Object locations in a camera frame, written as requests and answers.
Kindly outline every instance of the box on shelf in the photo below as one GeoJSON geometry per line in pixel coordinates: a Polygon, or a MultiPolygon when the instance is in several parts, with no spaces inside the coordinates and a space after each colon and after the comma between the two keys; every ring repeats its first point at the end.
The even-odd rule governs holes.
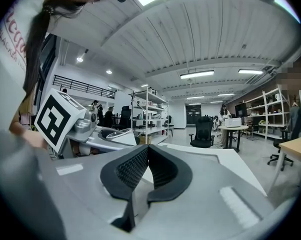
{"type": "MultiPolygon", "coordinates": [[[[139,145],[146,144],[146,136],[140,135],[139,140],[139,145]]],[[[147,144],[152,144],[152,136],[147,136],[147,144]]]]}

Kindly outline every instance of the round table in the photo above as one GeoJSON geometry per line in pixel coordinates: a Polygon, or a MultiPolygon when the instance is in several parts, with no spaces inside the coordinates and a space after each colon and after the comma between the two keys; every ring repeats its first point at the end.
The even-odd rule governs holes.
{"type": "Polygon", "coordinates": [[[238,153],[240,151],[241,131],[248,129],[249,127],[247,125],[241,125],[238,127],[219,126],[218,128],[227,131],[225,149],[228,148],[233,149],[232,147],[233,132],[238,131],[237,147],[234,148],[234,150],[238,153]]]}

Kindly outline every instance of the person's arm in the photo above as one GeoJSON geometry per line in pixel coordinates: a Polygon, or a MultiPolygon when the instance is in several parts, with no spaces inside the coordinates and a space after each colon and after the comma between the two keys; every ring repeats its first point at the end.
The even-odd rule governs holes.
{"type": "Polygon", "coordinates": [[[21,136],[24,140],[28,141],[29,144],[35,148],[47,149],[47,143],[43,136],[38,131],[32,131],[25,129],[19,122],[19,114],[16,112],[10,127],[9,131],[12,134],[21,136]]]}

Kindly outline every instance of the white shelving unit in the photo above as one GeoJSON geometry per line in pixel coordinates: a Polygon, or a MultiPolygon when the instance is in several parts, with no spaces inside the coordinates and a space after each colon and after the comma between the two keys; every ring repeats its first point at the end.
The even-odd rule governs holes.
{"type": "Polygon", "coordinates": [[[146,114],[146,119],[132,119],[131,123],[131,128],[133,128],[133,121],[145,121],[145,128],[142,129],[135,129],[134,131],[136,133],[139,134],[145,134],[145,138],[146,138],[146,144],[148,144],[148,136],[151,136],[151,144],[157,145],[161,142],[163,142],[164,140],[166,140],[169,136],[169,124],[167,124],[167,127],[163,127],[163,122],[165,122],[166,119],[161,119],[161,118],[149,118],[149,114],[151,114],[150,112],[166,112],[167,111],[167,118],[169,115],[169,102],[161,97],[158,97],[157,95],[151,93],[148,89],[145,91],[141,91],[141,92],[133,92],[132,94],[132,103],[133,103],[133,109],[140,109],[143,110],[146,114]],[[143,99],[145,100],[145,104],[143,105],[139,105],[135,99],[139,98],[139,99],[143,99]],[[167,105],[166,108],[162,108],[159,107],[160,105],[167,105]],[[149,122],[156,122],[156,127],[149,127],[148,123],[149,122]]]}
{"type": "Polygon", "coordinates": [[[244,102],[246,104],[250,104],[252,102],[257,102],[257,101],[260,101],[260,102],[263,101],[263,104],[257,105],[257,106],[254,106],[254,107],[249,107],[249,108],[247,108],[247,112],[248,113],[250,113],[250,112],[254,113],[254,110],[259,110],[260,111],[261,109],[264,109],[264,112],[263,112],[264,114],[251,114],[251,115],[248,116],[248,118],[265,117],[265,123],[259,123],[258,124],[261,127],[265,127],[265,133],[258,132],[258,131],[253,131],[253,133],[257,134],[257,135],[265,136],[265,140],[267,140],[267,137],[273,138],[273,139],[280,139],[279,135],[268,133],[268,131],[269,131],[269,128],[271,128],[271,129],[273,129],[273,133],[274,133],[275,128],[284,128],[284,127],[286,127],[286,125],[287,125],[287,114],[289,114],[289,112],[285,111],[284,103],[290,104],[289,98],[287,97],[287,99],[286,99],[284,97],[284,95],[282,94],[282,90],[281,90],[280,85],[277,85],[276,89],[271,90],[269,92],[264,92],[263,91],[261,96],[255,97],[253,99],[250,99],[250,100],[247,100],[247,101],[244,101],[244,102]],[[279,99],[267,103],[267,98],[271,95],[276,95],[276,94],[279,94],[279,96],[278,96],[279,99]],[[276,104],[281,104],[280,112],[269,113],[268,108],[270,106],[273,106],[273,105],[276,105],[276,104]],[[269,122],[270,117],[272,117],[273,122],[275,121],[275,117],[281,117],[282,124],[270,123],[269,122]]]}

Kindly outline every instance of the desk leg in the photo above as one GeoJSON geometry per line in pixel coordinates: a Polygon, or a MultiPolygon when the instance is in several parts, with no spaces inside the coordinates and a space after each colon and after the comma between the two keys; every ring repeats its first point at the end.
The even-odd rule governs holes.
{"type": "Polygon", "coordinates": [[[237,152],[240,151],[240,142],[241,142],[241,130],[238,131],[237,152]]]}
{"type": "Polygon", "coordinates": [[[226,133],[226,144],[225,144],[225,149],[229,148],[229,131],[228,130],[222,130],[225,131],[226,133]]]}
{"type": "Polygon", "coordinates": [[[277,178],[278,178],[278,176],[280,174],[280,170],[281,170],[281,167],[283,165],[284,157],[285,157],[285,153],[281,151],[280,154],[279,154],[279,158],[277,160],[276,169],[275,169],[275,175],[274,175],[274,177],[273,177],[273,179],[271,181],[271,184],[270,184],[269,189],[267,191],[267,195],[270,194],[270,192],[271,192],[271,190],[272,190],[272,188],[273,188],[273,186],[274,186],[274,184],[275,184],[275,182],[276,182],[276,180],[277,180],[277,178]]]}
{"type": "Polygon", "coordinates": [[[230,136],[229,136],[229,148],[232,148],[232,142],[233,142],[233,131],[230,131],[230,136]]]}

